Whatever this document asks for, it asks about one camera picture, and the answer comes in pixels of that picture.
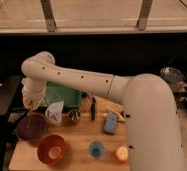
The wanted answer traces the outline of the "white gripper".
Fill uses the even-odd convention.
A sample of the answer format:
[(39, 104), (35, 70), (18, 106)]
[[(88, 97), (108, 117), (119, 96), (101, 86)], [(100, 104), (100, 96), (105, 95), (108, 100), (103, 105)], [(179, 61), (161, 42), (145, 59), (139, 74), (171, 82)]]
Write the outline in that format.
[(43, 101), (42, 96), (28, 96), (24, 95), (22, 98), (23, 105), (29, 111), (35, 111)]

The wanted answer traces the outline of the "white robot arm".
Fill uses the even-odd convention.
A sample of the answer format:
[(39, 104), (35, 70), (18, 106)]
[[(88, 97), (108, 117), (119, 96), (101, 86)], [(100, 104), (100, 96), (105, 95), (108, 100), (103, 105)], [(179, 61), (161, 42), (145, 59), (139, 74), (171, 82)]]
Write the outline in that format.
[(35, 110), (49, 82), (91, 93), (123, 106), (130, 171), (186, 171), (177, 105), (170, 86), (154, 74), (132, 78), (62, 68), (46, 51), (21, 65), (23, 103)]

